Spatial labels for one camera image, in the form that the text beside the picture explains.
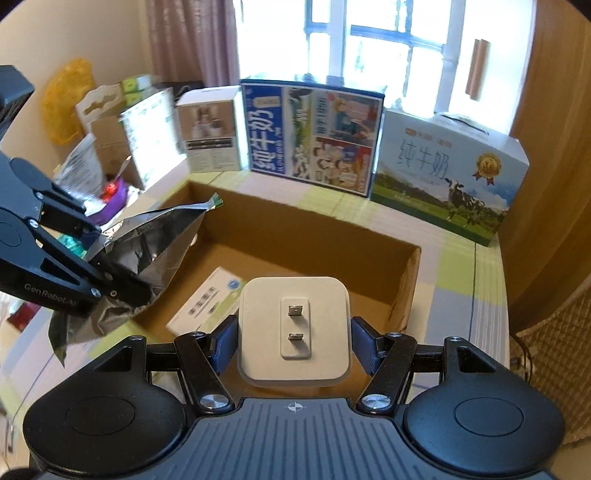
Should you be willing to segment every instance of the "window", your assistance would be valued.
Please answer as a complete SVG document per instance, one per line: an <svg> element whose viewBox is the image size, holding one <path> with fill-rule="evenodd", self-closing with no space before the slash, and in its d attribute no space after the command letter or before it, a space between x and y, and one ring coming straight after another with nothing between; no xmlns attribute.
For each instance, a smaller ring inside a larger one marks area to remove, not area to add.
<svg viewBox="0 0 591 480"><path fill-rule="evenodd" d="M345 83L385 106L447 111L465 0L241 0L241 74Z"/></svg>

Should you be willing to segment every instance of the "curtain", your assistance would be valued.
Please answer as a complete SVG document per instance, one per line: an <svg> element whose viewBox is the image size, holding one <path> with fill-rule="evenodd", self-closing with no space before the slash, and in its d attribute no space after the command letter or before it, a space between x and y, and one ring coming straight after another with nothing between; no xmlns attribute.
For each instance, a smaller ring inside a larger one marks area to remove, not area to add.
<svg viewBox="0 0 591 480"><path fill-rule="evenodd" d="M146 0L154 73L165 82L239 80L232 0Z"/></svg>
<svg viewBox="0 0 591 480"><path fill-rule="evenodd" d="M591 273L591 22L538 0L511 136L530 169L499 230L509 325L549 317Z"/></svg>

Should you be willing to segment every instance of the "metal screw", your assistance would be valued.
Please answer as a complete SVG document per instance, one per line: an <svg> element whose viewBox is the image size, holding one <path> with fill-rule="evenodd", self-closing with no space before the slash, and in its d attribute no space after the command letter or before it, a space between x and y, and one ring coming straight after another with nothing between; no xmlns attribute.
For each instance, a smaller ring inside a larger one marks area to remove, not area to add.
<svg viewBox="0 0 591 480"><path fill-rule="evenodd" d="M366 395L361 399L361 403L370 410L383 410L388 408L392 403L389 397L382 395L381 393L372 393Z"/></svg>
<svg viewBox="0 0 591 480"><path fill-rule="evenodd" d="M199 403L206 410L216 411L220 408L227 407L230 401L225 395L214 393L202 396L201 400L199 400Z"/></svg>

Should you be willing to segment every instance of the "black device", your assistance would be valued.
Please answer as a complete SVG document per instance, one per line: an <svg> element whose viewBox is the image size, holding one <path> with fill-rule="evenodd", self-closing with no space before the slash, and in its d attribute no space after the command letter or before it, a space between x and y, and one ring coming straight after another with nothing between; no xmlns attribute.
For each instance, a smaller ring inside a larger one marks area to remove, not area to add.
<svg viewBox="0 0 591 480"><path fill-rule="evenodd" d="M0 21L22 0L0 0ZM582 0L583 13L591 14ZM0 140L33 86L0 66ZM0 152L0 290L84 316L102 295L144 304L149 288L98 256L73 255L40 228L80 239L99 230L84 207L21 158ZM417 345L351 322L352 348L371 381L346 398L244 398L218 375L238 344L236 317L212 333L147 345L128 337L35 402L24 419L33 477L223 479L530 479L564 435L557 407L468 341ZM178 373L186 404L152 385ZM440 383L406 404L413 375Z"/></svg>
<svg viewBox="0 0 591 480"><path fill-rule="evenodd" d="M33 91L16 68L0 66L0 140ZM66 233L88 249L100 228L85 211L32 164L0 151L0 290L81 317L103 295L146 304L148 285L104 255L80 259L42 228Z"/></svg>
<svg viewBox="0 0 591 480"><path fill-rule="evenodd" d="M557 407L468 341L417 345L360 317L352 348L372 376L347 398L243 398L218 375L238 345L211 334L147 345L132 336L37 400L23 422L30 476L151 479L551 479ZM173 371L186 404L151 383ZM440 383L405 404L413 374Z"/></svg>

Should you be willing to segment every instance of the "milk box with cow picture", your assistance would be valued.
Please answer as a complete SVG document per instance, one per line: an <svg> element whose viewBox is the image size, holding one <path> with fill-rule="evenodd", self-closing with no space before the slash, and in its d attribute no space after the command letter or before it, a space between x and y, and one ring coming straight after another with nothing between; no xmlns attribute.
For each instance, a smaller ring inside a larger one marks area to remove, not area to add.
<svg viewBox="0 0 591 480"><path fill-rule="evenodd" d="M241 80L253 171L367 197L384 94Z"/></svg>
<svg viewBox="0 0 591 480"><path fill-rule="evenodd" d="M371 199L488 245L528 166L516 139L466 118L386 110Z"/></svg>

